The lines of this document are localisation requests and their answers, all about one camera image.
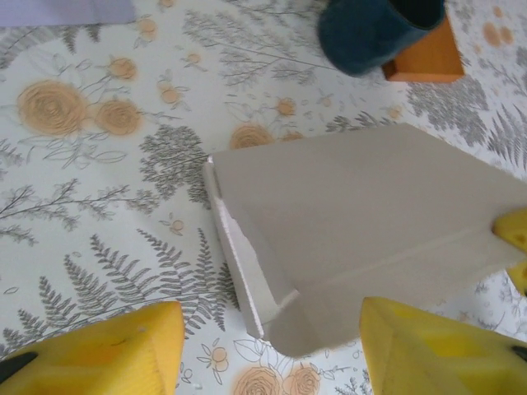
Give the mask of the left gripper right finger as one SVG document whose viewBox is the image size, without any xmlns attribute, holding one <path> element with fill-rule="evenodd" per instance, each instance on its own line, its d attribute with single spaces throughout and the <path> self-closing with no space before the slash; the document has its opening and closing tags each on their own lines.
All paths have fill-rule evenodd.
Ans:
<svg viewBox="0 0 527 395">
<path fill-rule="evenodd" d="M 380 297 L 360 335 L 375 394 L 524 394 L 526 344 Z"/>
</svg>

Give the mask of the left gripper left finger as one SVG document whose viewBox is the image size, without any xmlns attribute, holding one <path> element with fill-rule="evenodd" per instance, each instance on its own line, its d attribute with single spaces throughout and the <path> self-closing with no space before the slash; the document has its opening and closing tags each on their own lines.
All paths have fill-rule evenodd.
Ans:
<svg viewBox="0 0 527 395">
<path fill-rule="evenodd" d="M 173 394 L 180 303 L 160 302 L 34 342 L 1 362 L 3 394 Z"/>
</svg>

